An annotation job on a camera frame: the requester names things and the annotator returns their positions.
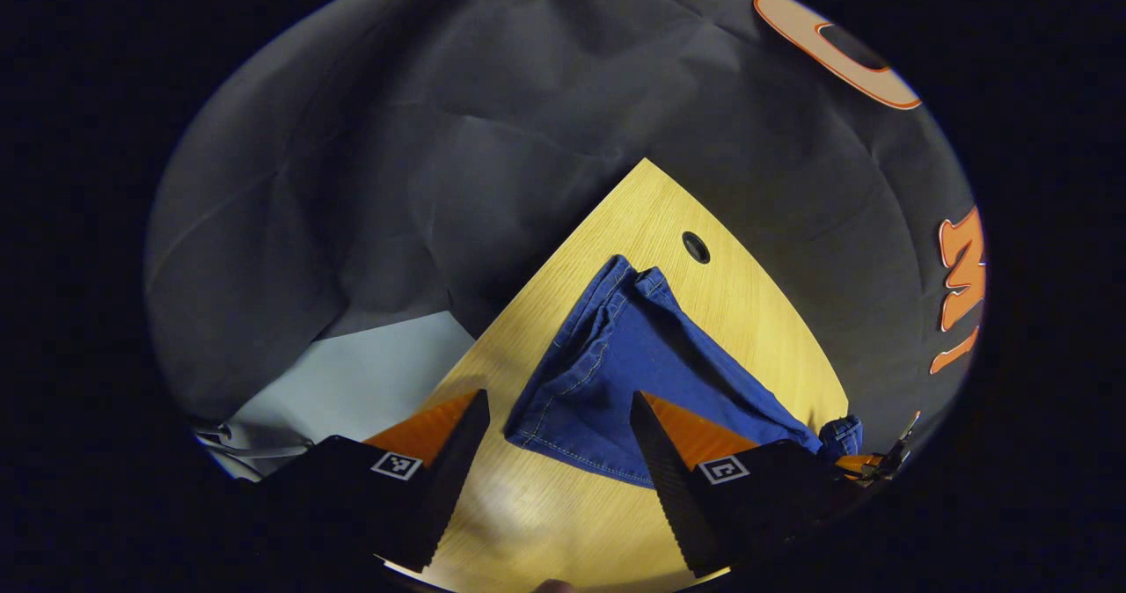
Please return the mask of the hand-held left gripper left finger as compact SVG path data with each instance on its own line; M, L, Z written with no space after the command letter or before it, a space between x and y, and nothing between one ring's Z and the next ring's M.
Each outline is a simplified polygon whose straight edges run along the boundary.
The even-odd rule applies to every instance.
M249 489L267 552L423 570L490 421L488 392L476 389L363 441L327 437Z

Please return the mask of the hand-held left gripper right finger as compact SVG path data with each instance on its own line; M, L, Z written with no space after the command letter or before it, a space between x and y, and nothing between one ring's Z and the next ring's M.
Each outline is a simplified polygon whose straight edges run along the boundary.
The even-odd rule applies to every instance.
M865 493L804 446L756 444L647 392L632 396L631 429L697 577L772 560L856 509Z

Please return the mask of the blue denim jeans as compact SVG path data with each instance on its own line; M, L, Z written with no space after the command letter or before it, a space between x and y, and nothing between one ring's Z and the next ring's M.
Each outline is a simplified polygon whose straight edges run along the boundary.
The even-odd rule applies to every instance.
M515 401L503 435L520 449L650 488L631 429L638 390L757 443L793 440L828 462L863 444L854 415L820 431L801 423L680 308L659 268L637 271L620 255L574 302Z

